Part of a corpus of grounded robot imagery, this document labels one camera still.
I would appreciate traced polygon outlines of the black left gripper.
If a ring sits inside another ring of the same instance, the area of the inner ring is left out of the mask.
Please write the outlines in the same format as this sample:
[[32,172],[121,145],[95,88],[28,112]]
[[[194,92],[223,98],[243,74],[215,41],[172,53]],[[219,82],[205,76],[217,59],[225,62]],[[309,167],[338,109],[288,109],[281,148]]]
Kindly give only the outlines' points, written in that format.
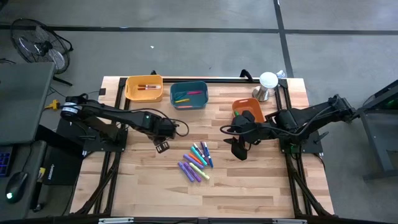
[[149,132],[149,138],[156,145],[156,151],[161,154],[170,149],[168,139],[174,139],[177,125],[168,119],[155,121]]

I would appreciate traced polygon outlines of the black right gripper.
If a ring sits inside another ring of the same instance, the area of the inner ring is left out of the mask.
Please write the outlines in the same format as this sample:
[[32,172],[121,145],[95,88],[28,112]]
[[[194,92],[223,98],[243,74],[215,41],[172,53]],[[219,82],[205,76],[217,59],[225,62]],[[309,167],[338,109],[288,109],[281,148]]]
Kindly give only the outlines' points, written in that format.
[[237,115],[231,124],[233,127],[230,128],[232,133],[238,133],[238,137],[232,137],[224,139],[225,143],[231,145],[231,152],[239,160],[244,161],[248,157],[248,150],[251,148],[251,144],[255,143],[257,139],[253,137],[255,134],[254,128],[255,117],[249,110],[244,110],[240,115]]

